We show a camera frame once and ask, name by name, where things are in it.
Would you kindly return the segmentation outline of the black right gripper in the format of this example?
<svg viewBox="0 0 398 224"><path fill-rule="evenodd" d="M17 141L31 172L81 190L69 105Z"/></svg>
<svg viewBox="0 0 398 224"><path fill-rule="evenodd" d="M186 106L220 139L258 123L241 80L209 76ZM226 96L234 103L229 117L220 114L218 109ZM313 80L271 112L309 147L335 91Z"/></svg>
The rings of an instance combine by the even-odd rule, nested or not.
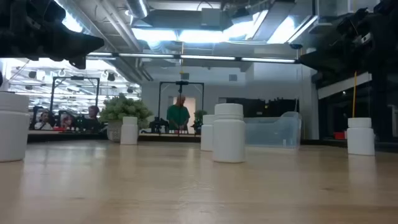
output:
<svg viewBox="0 0 398 224"><path fill-rule="evenodd" d="M397 0L383 0L373 12L358 9L337 27L343 61L350 70L373 72L397 66ZM341 50L309 48L299 57L302 65L319 72L341 72Z"/></svg>

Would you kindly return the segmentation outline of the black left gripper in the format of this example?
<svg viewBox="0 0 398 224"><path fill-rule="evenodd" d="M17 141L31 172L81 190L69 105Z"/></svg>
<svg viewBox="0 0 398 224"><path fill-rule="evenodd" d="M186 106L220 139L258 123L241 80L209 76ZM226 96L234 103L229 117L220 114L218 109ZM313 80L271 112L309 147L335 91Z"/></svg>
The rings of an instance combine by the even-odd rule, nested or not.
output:
<svg viewBox="0 0 398 224"><path fill-rule="evenodd" d="M77 69L86 68L86 56L104 46L104 40L70 31L62 21L66 10L54 0L1 0L1 57L48 57L68 60ZM63 51L57 45L66 37Z"/></svg>

